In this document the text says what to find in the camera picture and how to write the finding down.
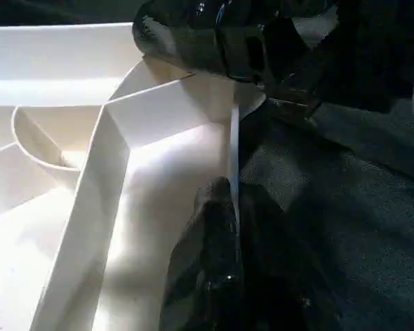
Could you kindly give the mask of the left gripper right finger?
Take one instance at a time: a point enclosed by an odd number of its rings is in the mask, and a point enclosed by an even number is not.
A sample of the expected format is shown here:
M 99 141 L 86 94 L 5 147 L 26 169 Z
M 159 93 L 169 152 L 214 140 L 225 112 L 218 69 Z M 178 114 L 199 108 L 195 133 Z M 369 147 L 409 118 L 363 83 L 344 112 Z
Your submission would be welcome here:
M 260 185 L 239 188 L 247 330 L 341 330 L 322 264 Z

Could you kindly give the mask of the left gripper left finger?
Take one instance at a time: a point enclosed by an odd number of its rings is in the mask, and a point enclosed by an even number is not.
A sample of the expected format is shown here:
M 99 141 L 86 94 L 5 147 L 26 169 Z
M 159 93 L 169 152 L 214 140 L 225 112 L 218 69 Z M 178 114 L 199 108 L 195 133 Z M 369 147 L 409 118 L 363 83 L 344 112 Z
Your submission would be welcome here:
M 230 182 L 200 188 L 172 250 L 160 330 L 241 330 L 242 256 Z

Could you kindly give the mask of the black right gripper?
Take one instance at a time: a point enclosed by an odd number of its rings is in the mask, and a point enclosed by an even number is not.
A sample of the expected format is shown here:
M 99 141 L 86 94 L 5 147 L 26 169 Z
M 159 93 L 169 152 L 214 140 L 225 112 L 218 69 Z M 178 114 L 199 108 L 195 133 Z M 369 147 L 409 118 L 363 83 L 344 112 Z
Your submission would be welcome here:
M 286 121 L 322 104 L 334 63 L 341 1 L 147 1 L 132 25 L 136 46 L 189 72 L 250 83 Z

